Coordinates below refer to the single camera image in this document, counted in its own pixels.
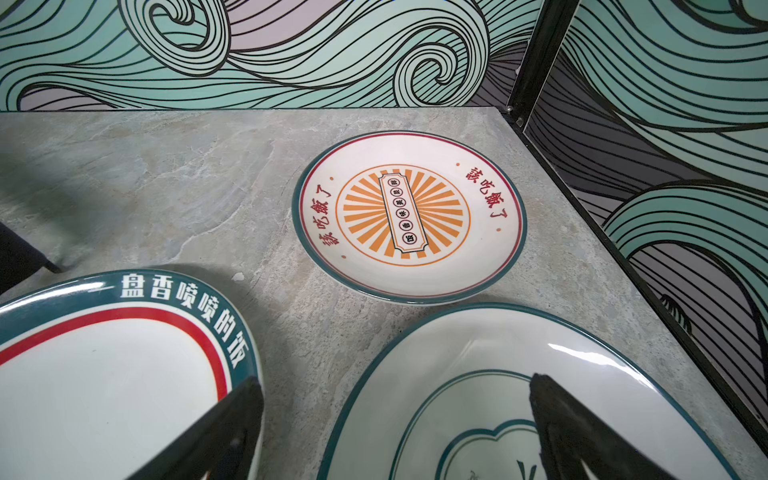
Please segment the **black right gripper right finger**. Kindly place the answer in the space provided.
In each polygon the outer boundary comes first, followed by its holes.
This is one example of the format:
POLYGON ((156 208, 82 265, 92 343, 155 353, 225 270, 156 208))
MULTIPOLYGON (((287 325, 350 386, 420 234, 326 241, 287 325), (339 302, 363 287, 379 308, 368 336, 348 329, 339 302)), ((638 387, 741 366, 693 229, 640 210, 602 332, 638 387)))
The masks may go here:
POLYGON ((551 377, 532 377, 529 401, 549 479, 672 477, 551 377))

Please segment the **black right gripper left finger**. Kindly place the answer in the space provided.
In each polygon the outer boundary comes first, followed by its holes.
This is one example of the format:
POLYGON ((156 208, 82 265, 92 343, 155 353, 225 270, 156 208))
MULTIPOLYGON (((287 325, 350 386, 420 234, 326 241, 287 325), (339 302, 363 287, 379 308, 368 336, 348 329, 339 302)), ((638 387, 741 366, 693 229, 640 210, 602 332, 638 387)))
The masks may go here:
POLYGON ((255 376, 217 402, 133 479, 253 479, 264 415, 255 376))

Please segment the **green red rimmed white plate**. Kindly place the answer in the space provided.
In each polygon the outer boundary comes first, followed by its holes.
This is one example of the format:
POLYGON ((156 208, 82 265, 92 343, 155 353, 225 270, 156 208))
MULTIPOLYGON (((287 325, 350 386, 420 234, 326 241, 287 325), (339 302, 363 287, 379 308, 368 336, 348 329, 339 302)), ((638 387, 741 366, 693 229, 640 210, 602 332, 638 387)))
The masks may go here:
POLYGON ((1 307, 1 475, 125 479, 262 362, 243 316, 181 273, 118 270, 1 307))

